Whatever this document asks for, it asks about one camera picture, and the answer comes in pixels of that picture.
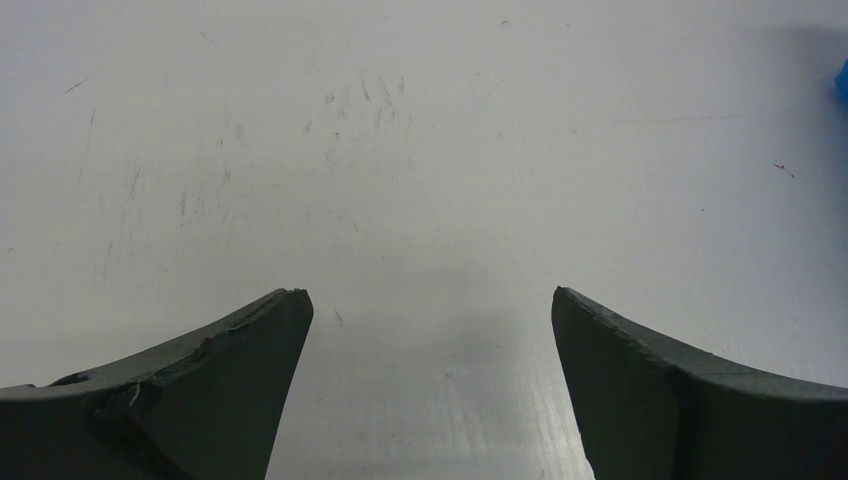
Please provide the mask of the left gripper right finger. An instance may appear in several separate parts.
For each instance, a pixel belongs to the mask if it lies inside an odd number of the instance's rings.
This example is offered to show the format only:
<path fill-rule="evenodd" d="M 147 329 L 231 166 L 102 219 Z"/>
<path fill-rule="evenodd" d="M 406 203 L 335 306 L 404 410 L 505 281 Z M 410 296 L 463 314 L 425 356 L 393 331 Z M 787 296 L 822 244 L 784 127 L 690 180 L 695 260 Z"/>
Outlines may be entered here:
<path fill-rule="evenodd" d="M 843 479 L 847 392 L 745 366 L 560 287 L 551 322 L 598 479 Z"/>

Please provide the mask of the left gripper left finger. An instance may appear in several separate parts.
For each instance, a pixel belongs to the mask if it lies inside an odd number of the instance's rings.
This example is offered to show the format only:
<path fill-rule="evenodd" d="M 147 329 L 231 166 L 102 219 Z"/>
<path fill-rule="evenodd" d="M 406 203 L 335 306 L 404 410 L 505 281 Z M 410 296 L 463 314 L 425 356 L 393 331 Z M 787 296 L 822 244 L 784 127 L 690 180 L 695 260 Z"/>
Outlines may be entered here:
<path fill-rule="evenodd" d="M 275 290 L 49 385 L 1 391 L 5 479 L 262 479 L 313 319 Z"/>

